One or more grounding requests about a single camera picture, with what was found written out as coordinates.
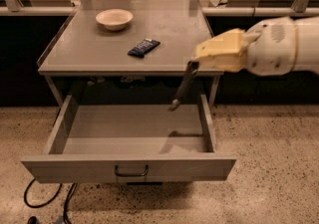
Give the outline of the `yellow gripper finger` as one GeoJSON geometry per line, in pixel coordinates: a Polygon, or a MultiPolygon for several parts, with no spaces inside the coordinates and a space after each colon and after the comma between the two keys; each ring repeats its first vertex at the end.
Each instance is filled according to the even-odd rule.
{"type": "Polygon", "coordinates": [[[232,29],[198,44],[191,60],[201,67],[226,72],[239,72],[247,67],[248,46],[261,36],[232,29]]]}

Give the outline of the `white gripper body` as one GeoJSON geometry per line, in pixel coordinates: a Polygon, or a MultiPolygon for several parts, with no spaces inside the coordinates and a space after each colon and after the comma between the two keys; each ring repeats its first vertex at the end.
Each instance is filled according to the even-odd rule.
{"type": "Polygon", "coordinates": [[[296,30],[291,18],[260,21],[246,34],[257,35],[247,47],[247,71],[257,76],[279,76],[292,70],[296,56],[296,30]]]}

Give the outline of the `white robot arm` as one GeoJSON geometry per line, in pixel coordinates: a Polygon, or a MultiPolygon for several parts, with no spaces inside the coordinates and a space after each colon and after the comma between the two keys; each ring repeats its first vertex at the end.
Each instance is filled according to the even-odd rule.
{"type": "Polygon", "coordinates": [[[319,18],[280,17],[246,31],[235,28],[198,44],[191,60],[213,70],[257,76],[319,74],[319,18]]]}

